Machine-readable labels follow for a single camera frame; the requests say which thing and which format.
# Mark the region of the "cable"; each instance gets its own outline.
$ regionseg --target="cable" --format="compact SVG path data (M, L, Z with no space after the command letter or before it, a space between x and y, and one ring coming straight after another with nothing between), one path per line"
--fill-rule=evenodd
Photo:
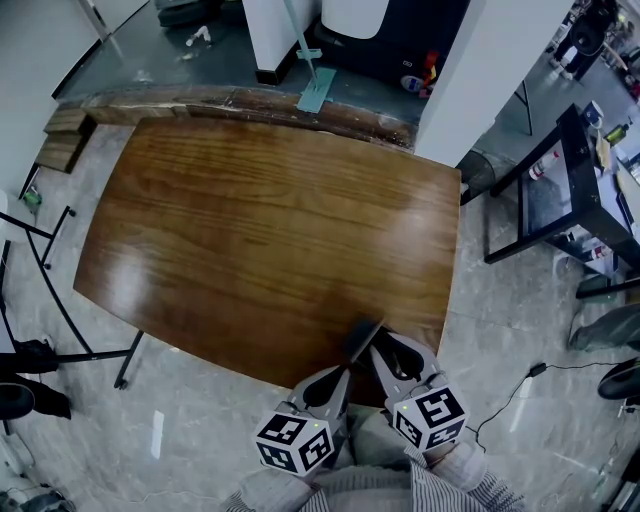
M502 411L504 411L507 407L509 407L509 404L511 403L511 400L513 400L513 397L515 396L515 394L518 392L518 390L520 389L520 386L522 386L522 384L524 383L525 380L527 380L529 378L531 374L531 371L529 371L529 373L527 375L525 375L522 380L520 381L520 383L516 386L516 389L513 390L513 393L511 393L511 396L509 397L509 400L507 400L507 403L504 404L500 409L498 409L498 412L496 412L493 416L487 418L486 420L484 420L482 423L480 423L480 425L478 425L478 430L476 430L476 444L482 448L482 450L484 451L484 453L487 453L487 449L482 445L482 443L480 443L480 430L482 429L482 427L484 425L486 425L487 423L489 423L491 420L495 419L495 417L500 414Z
M617 366L622 363L591 363L584 366L556 366L555 364L547 365L547 368L557 368L558 370L578 370L580 368L587 368L589 366Z
M482 423L480 423L480 425L478 426L478 428L476 430L472 429L471 427L467 427L467 428L469 430L471 430L471 432L475 432L475 434L476 434L476 444L478 446L480 446L480 448L482 448L482 450L485 453L487 453L486 447L484 445L482 445L482 443L480 443L480 430L487 423L489 423L490 421L494 420L498 416L498 414L500 414L507 407L509 407L509 404L511 403L511 400L513 400L513 397L516 395L516 393L520 389L520 386L522 386L522 384L524 384L525 380L527 380L528 378L537 377L541 373L544 373L545 371L547 371L548 368L555 368L557 370L579 370L581 368L588 368L589 366L617 366L619 364L622 364L622 363L589 363L589 364L585 364L583 366L556 366L555 364L547 365L546 363L538 363L535 366L532 366L531 369L529 370L529 372L518 383L516 388L513 390L513 393L511 393L511 395L509 396L509 400L507 400L506 404L504 404L500 409L498 409L498 411L496 413L494 413L492 416L490 416L489 418L484 420Z

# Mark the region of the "marble floor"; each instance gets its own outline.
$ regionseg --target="marble floor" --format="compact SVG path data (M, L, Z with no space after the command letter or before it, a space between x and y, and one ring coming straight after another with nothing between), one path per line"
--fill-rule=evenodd
M130 134L131 128L101 126L73 174L44 170L37 178L44 195L39 227L52 229L67 204L78 212L55 245L50 276L79 329L99 350L128 347L136 329L74 292L73 278L100 194ZM439 357L465 393L472 427L506 402L536 362L583 365L634 354L565 351L582 272L550 247L534 247L493 266L483 263L487 248L515 239L516 219L513 203L484 196L461 212ZM60 353L79 351L28 246L12 246L4 295L18 339L47 337ZM594 319L613 305L588 305L575 321ZM250 433L287 390L146 335L126 391L113 388L119 366L118 360L66 365L43 376L43 382L68 394L74 417L32 414L12 422L36 460L35 481L59 488L81 512L198 511L215 510L240 478L260 468ZM618 419L620 404L596 394L606 371L550 369L528 381L510 407L482 429L491 466L527 496L531 510L598 510L638 446L638 416ZM163 435L160 450L154 450L159 414Z

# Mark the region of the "white wall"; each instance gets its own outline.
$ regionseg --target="white wall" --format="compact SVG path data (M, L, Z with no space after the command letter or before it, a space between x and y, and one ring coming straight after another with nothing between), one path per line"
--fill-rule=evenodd
M51 93L97 38L75 0L0 1L0 189L20 192L57 106Z
M283 0L243 0L258 69L275 71L296 43ZM302 30L320 14L321 0L293 0Z
M491 126L572 0L471 0L420 119L415 154L456 166Z

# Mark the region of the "person's arm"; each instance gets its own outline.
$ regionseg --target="person's arm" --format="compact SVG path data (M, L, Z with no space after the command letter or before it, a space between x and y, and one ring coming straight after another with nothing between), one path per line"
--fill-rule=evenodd
M425 454L431 472L465 491L488 512L523 512L524 497L517 496L504 480L487 470L484 453L476 444L461 443L455 448Z

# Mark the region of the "table top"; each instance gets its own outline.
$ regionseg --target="table top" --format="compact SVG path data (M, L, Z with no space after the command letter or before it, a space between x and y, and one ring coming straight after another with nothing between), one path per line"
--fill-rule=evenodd
M79 293L198 357L293 387L362 317L437 350L459 173L336 135L145 119L93 218Z

